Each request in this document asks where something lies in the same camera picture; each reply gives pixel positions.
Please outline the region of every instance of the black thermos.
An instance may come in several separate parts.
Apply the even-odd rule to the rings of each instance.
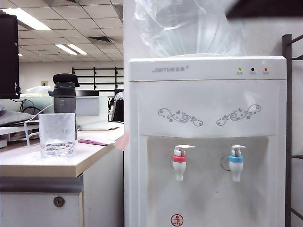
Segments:
[[[72,82],[57,82],[53,90],[55,113],[76,113],[76,90]]]

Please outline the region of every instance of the metal rack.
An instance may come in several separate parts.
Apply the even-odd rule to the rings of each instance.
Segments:
[[[303,55],[292,57],[292,44],[303,39],[303,35],[292,39],[282,37],[282,55],[286,58],[287,104],[286,104],[286,183],[285,183],[285,227],[292,226],[292,213],[303,221],[303,215],[292,208],[292,160],[303,159],[303,155],[292,154],[292,60],[303,60]]]
[[[92,70],[92,75],[91,76],[78,76],[78,78],[93,78],[93,82],[83,82],[79,83],[80,85],[93,85],[94,90],[99,90],[101,92],[114,92],[116,89],[118,89],[118,85],[124,84],[123,82],[118,82],[117,78],[122,78],[123,75],[118,75],[119,71],[118,70],[123,70],[123,68],[72,68],[72,74],[77,75],[78,70]],[[114,70],[115,74],[114,75],[102,75],[102,76],[97,76],[97,70]],[[96,78],[114,78],[114,82],[96,82]],[[97,85],[115,85],[115,89],[97,89]]]

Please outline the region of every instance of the sticker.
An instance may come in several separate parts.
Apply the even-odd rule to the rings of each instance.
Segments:
[[[170,222],[173,226],[181,226],[183,224],[183,217],[179,214],[174,214],[171,217]]]

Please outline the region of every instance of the brand logo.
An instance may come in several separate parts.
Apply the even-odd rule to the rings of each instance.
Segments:
[[[170,67],[170,68],[155,68],[152,72],[183,72],[189,69],[189,66],[185,67]]]
[[[173,226],[181,226],[183,224],[183,217],[179,214],[174,214],[170,218],[170,222]]]

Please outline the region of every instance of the fluorescent light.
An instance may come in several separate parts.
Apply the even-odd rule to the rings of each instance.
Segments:
[[[70,53],[72,55],[77,55],[76,52],[72,51],[71,49],[67,48],[66,46],[64,46],[62,44],[55,44],[55,46],[61,48],[62,50],[66,51],[67,53]]]
[[[79,52],[80,54],[84,54],[86,55],[87,53],[85,53],[83,50],[81,50],[79,47],[75,46],[74,44],[67,44],[70,48],[74,49],[75,51]]]
[[[16,15],[17,19],[32,27],[35,30],[51,30],[48,26],[26,13],[21,8],[1,9],[7,14]]]

